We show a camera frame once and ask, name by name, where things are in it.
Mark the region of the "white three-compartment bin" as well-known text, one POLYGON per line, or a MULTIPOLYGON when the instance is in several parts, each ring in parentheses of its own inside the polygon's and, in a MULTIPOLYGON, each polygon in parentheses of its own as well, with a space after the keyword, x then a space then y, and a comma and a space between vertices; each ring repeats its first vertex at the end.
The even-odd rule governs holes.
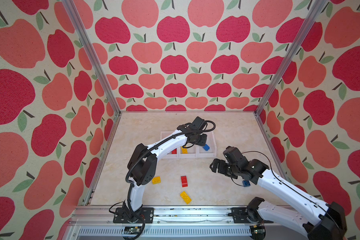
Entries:
POLYGON ((215 140, 214 132, 208 132, 207 134, 207 145, 210 147, 209 151, 205 151, 201 146, 193 146, 188 148, 188 154, 182 154, 181 147, 177 148, 177 154, 169 152, 163 157, 163 159, 195 159, 195 158, 212 158, 217 156, 217 145, 215 140))

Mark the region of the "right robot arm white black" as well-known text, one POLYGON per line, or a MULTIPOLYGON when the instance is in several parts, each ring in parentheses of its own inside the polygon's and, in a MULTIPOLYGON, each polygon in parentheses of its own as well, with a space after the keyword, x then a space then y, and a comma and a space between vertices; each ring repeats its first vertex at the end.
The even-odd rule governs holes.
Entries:
POLYGON ((263 198, 255 197, 247 205, 240 218, 250 223, 271 221, 300 233, 309 240, 341 240, 347 231, 344 208, 332 202, 326 203, 302 191, 259 160, 247 161, 214 159, 210 164, 214 173, 229 178, 241 177, 278 196, 293 210, 277 207, 263 198))

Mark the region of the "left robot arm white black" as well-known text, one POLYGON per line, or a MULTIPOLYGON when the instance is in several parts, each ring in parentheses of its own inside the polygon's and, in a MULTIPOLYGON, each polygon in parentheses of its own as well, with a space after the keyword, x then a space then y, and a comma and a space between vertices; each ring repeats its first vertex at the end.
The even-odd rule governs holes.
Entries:
POLYGON ((139 144, 127 165, 128 172, 125 177, 130 185, 127 200, 123 208, 128 215, 138 217, 143 206, 145 186, 156 175, 159 161, 174 149, 186 146, 205 146, 207 133, 212 132, 216 124, 199 117, 193 123, 186 123, 177 127, 168 137, 151 145, 139 144))

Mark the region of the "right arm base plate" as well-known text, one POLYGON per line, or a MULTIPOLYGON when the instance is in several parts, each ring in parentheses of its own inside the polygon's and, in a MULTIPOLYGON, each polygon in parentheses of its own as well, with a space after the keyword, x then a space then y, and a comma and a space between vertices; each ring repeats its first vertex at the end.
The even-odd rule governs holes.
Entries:
POLYGON ((259 214, 254 211, 248 211, 247 208, 231 208, 231 212, 227 214, 232 217, 235 224, 272 224, 272 221, 263 220, 259 214))

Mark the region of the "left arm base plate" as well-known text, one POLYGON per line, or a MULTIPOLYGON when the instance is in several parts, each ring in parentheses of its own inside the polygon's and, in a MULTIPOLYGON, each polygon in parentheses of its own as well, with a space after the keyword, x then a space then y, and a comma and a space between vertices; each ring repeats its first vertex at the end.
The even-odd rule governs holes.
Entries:
POLYGON ((154 208, 141 207, 132 213, 127 207, 116 208, 114 214, 114 224, 152 224, 154 217, 154 208))

